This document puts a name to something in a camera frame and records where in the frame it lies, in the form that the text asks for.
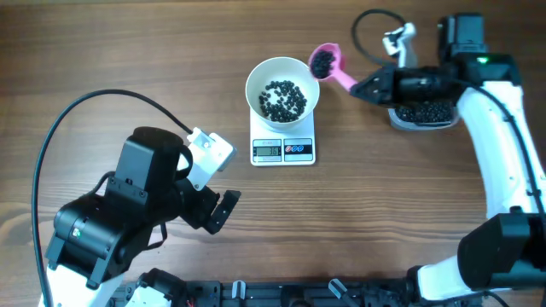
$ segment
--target scale display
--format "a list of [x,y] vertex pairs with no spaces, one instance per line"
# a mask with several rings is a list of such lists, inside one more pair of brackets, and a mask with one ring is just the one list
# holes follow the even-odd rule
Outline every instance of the scale display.
[[277,156],[279,155],[279,148],[256,148],[257,156]]
[[313,114],[290,130],[271,130],[250,116],[250,162],[255,166],[312,165],[315,163]]

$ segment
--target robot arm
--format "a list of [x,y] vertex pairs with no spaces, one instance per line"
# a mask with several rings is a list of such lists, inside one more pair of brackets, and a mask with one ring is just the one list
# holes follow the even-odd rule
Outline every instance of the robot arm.
[[[188,139],[186,147],[169,131],[135,129],[116,172],[107,178],[104,196],[86,194],[59,210],[46,252],[54,306],[107,305],[132,259],[162,244],[148,246],[155,226],[161,225],[164,240],[165,222],[178,216],[210,234],[224,226],[241,193],[227,191],[217,204],[220,195],[206,184],[236,150],[221,136],[198,128]],[[152,287],[139,289],[135,302],[157,294]],[[154,299],[154,305],[170,306],[169,300],[158,304],[163,300]]]
[[[544,234],[546,177],[522,106],[523,91],[509,55],[488,54],[483,18],[457,14],[439,24],[440,67],[408,68],[408,32],[397,32],[398,68],[382,67],[351,88],[351,94],[391,107],[458,97],[456,108],[473,139],[484,178],[488,222],[461,240],[456,256],[408,273],[409,301],[431,302],[476,292],[546,283]],[[498,104],[485,93],[498,100]]]

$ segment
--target white bracket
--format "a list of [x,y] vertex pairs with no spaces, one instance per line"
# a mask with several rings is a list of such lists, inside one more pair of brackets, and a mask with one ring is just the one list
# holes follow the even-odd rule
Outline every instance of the white bracket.
[[125,307],[171,307],[172,301],[152,287],[138,287]]
[[[197,191],[201,191],[217,171],[223,171],[231,159],[237,154],[237,148],[225,141],[216,133],[207,135],[199,128],[188,136],[188,148],[194,158],[194,164],[188,175],[188,180]],[[178,169],[188,166],[186,159],[180,155]]]
[[417,67],[417,56],[411,45],[411,40],[415,35],[417,35],[417,30],[411,22],[392,32],[385,33],[383,46],[391,57],[398,58],[399,68]]

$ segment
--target white bowl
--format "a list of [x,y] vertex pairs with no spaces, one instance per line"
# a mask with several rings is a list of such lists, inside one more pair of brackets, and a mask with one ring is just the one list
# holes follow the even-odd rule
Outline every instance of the white bowl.
[[[279,123],[264,117],[260,109],[259,96],[264,91],[271,94],[270,102],[276,103],[277,95],[274,89],[265,90],[265,86],[271,81],[292,81],[294,86],[299,86],[307,104],[304,112],[297,120],[290,123]],[[320,95],[318,81],[313,78],[309,67],[302,61],[289,57],[276,57],[259,63],[250,72],[245,88],[248,106],[253,110],[257,118],[266,123],[272,130],[287,130],[301,123],[307,115],[313,112]]]

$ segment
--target beans in scoop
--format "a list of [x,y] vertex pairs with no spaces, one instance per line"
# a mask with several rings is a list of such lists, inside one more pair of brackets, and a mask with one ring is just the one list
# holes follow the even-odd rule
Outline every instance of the beans in scoop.
[[330,64],[335,60],[334,54],[329,51],[320,50],[317,52],[311,63],[311,73],[315,78],[326,78],[333,68]]

